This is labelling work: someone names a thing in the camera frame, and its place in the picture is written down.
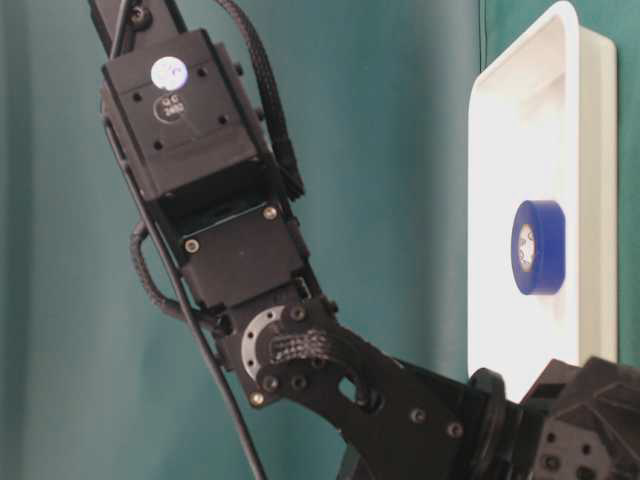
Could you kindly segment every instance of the white tray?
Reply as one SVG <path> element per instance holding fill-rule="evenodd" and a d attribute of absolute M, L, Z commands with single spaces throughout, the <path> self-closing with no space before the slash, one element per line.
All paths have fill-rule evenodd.
<path fill-rule="evenodd" d="M 501 373 L 520 400 L 549 360 L 617 359 L 616 50 L 547 10 L 478 78 L 469 107 L 469 370 Z M 525 200 L 566 221 L 566 274 L 523 295 L 511 230 Z"/>

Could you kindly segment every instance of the cable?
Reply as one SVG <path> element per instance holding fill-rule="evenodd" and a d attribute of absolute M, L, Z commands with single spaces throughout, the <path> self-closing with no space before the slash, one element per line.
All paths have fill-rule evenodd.
<path fill-rule="evenodd" d="M 258 82 L 258 90 L 264 107 L 267 130 L 271 137 L 273 152 L 278 164 L 281 166 L 287 193 L 292 200 L 296 200 L 304 195 L 304 183 L 298 170 L 298 161 L 293 149 L 293 143 L 289 138 L 287 121 L 282 108 L 280 94 L 278 93 L 278 85 L 276 84 L 267 52 L 251 20 L 233 0 L 214 1 L 231 16 L 247 44 Z"/>
<path fill-rule="evenodd" d="M 135 1 L 136 0 L 122 0 L 120 3 L 118 18 L 116 20 L 116 29 L 113 34 L 113 42 L 111 43 L 111 52 L 109 53 L 110 60 L 113 60 L 122 53 L 125 29 L 129 23 L 129 16 L 131 15 Z"/>
<path fill-rule="evenodd" d="M 147 262 L 145 261 L 144 255 L 142 254 L 142 244 L 148 236 L 149 231 L 147 230 L 147 227 L 143 222 L 138 222 L 134 227 L 133 232 L 131 233 L 131 238 L 129 241 L 129 252 L 131 254 L 131 262 L 133 263 L 133 268 L 138 274 L 140 283 L 142 284 L 144 291 L 147 293 L 147 296 L 149 297 L 151 303 L 158 307 L 160 311 L 165 315 L 184 322 L 185 318 L 182 315 L 182 311 L 180 310 L 180 304 L 175 300 L 171 300 L 165 297 L 162 294 L 160 289 L 153 281 L 151 272 L 149 272 Z M 214 337 L 224 336 L 224 332 L 220 328 L 217 328 L 215 320 L 212 317 L 200 310 L 193 310 L 194 316 L 196 317 L 199 325 L 204 325 L 205 327 L 210 329 Z"/>

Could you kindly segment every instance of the screw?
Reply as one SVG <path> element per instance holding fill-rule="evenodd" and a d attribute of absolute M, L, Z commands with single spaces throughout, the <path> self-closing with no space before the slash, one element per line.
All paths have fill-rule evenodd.
<path fill-rule="evenodd" d="M 264 377 L 262 381 L 262 388 L 269 393 L 275 392 L 280 386 L 280 382 L 276 377 L 272 377 L 271 375 Z"/>
<path fill-rule="evenodd" d="M 153 17 L 151 16 L 151 11 L 147 7 L 133 7 L 133 12 L 131 14 L 131 23 L 133 24 L 133 28 L 135 30 L 146 30 L 151 26 L 152 21 Z"/>
<path fill-rule="evenodd" d="M 555 455 L 545 455 L 542 458 L 542 465 L 544 466 L 545 470 L 548 470 L 550 472 L 557 472 L 558 470 L 560 470 L 561 463 L 560 459 Z"/>
<path fill-rule="evenodd" d="M 190 238 L 184 242 L 184 249 L 188 253 L 198 253 L 198 250 L 200 250 L 200 243 L 195 238 Z"/>
<path fill-rule="evenodd" d="M 278 217 L 278 210 L 276 210 L 275 207 L 267 207 L 262 212 L 262 215 L 267 220 L 275 220 Z"/>
<path fill-rule="evenodd" d="M 253 392 L 249 396 L 249 402 L 254 407 L 261 407 L 262 404 L 264 403 L 264 395 L 262 395 L 260 392 Z"/>
<path fill-rule="evenodd" d="M 414 408 L 413 410 L 411 410 L 409 418 L 416 425 L 420 425 L 427 421 L 427 412 L 425 412 L 421 408 Z"/>
<path fill-rule="evenodd" d="M 307 312 L 305 312 L 304 308 L 300 305 L 297 305 L 291 309 L 291 318 L 296 322 L 301 322 L 304 320 L 304 317 L 307 316 Z"/>
<path fill-rule="evenodd" d="M 459 422 L 451 422 L 447 427 L 447 435 L 451 438 L 461 438 L 464 435 L 464 427 Z"/>
<path fill-rule="evenodd" d="M 307 379 L 302 375 L 295 375 L 291 379 L 291 388 L 293 388 L 296 392 L 300 392 L 307 388 Z"/>

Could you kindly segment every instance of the blue cylinder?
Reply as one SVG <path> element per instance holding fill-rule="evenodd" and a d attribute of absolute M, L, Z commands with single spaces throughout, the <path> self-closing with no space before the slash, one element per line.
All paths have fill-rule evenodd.
<path fill-rule="evenodd" d="M 565 218 L 554 201 L 523 202 L 511 232 L 511 267 L 525 295 L 553 295 L 565 277 Z"/>

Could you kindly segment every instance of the teal backdrop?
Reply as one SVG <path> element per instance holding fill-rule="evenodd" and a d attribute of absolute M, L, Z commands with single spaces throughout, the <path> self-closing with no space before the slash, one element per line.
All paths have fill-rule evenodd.
<path fill-rule="evenodd" d="M 478 4 L 240 3 L 271 55 L 309 192 L 295 210 L 341 321 L 464 379 Z M 179 4 L 248 67 L 222 10 Z M 136 215 L 98 119 L 86 2 L 3 1 L 0 29 L 0 477 L 250 478 L 189 332 L 130 266 Z M 332 428 L 242 404 L 270 478 L 335 478 Z"/>

